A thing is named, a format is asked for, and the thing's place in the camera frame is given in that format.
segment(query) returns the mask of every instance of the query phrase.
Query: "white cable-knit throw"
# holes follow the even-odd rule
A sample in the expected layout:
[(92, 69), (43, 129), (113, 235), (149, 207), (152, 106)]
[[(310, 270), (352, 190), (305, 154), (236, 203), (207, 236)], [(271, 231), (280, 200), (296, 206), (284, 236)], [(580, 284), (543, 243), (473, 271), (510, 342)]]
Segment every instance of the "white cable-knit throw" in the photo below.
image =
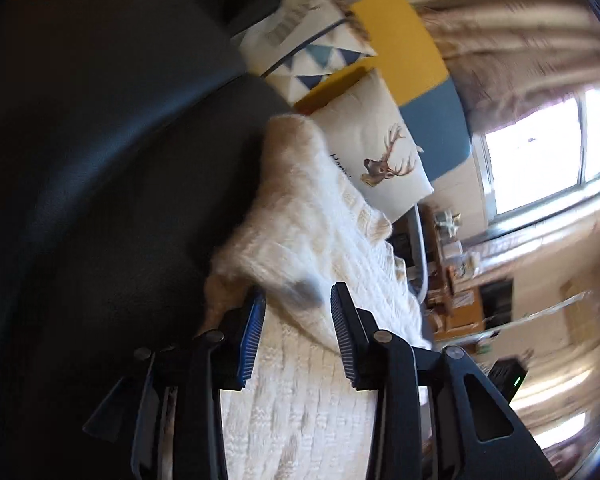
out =
[(214, 257), (205, 287), (206, 328), (240, 304), (248, 283), (267, 293), (253, 377), (245, 390), (221, 396), (230, 480), (365, 477), (376, 394), (356, 392), (344, 376), (330, 291), (346, 282), (380, 328), (430, 348), (404, 261), (385, 242), (390, 232), (311, 120), (270, 121), (257, 197)]

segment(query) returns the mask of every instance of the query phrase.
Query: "blue cushion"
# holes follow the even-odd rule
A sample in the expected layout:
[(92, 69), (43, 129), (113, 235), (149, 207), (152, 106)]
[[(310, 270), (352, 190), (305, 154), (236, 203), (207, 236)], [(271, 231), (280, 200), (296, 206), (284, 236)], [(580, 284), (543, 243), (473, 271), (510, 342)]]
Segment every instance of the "blue cushion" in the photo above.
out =
[(471, 153), (471, 134), (451, 78), (400, 107), (411, 137), (424, 152), (430, 181), (462, 164)]

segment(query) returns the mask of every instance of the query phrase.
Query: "throw pillow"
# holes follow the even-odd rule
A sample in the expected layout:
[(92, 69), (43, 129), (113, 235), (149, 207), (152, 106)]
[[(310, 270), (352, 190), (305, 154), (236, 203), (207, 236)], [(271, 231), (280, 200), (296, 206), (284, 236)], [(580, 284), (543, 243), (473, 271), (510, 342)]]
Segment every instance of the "throw pillow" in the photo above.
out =
[(234, 43), (249, 71), (294, 104), (334, 72), (376, 55), (352, 23), (333, 0), (282, 0)]
[(421, 150), (378, 70), (311, 117), (324, 131), (333, 160), (389, 221), (433, 192)]

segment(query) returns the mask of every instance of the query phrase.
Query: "metal rivet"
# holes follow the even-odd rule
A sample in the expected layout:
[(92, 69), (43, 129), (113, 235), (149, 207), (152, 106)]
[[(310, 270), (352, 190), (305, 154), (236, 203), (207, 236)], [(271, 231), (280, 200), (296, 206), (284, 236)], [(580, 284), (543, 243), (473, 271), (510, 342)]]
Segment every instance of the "metal rivet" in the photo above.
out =
[(205, 337), (212, 343), (219, 343), (224, 339), (224, 334), (219, 330), (210, 330), (206, 333)]
[(379, 343), (388, 343), (393, 338), (394, 336), (391, 332), (387, 332), (387, 330), (378, 330), (374, 333), (374, 339)]
[(141, 346), (134, 350), (134, 359), (136, 361), (146, 361), (149, 357), (151, 357), (151, 350), (147, 347)]
[(446, 354), (452, 359), (462, 359), (464, 356), (464, 350), (459, 346), (450, 346), (445, 350)]

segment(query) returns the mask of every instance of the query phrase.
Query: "window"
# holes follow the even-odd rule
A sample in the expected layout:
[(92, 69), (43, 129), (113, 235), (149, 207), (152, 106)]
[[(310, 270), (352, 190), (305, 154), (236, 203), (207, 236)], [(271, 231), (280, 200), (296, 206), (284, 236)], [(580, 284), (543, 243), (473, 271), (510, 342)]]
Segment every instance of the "window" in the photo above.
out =
[(600, 191), (600, 89), (481, 136), (474, 147), (491, 224), (529, 224), (574, 205)]

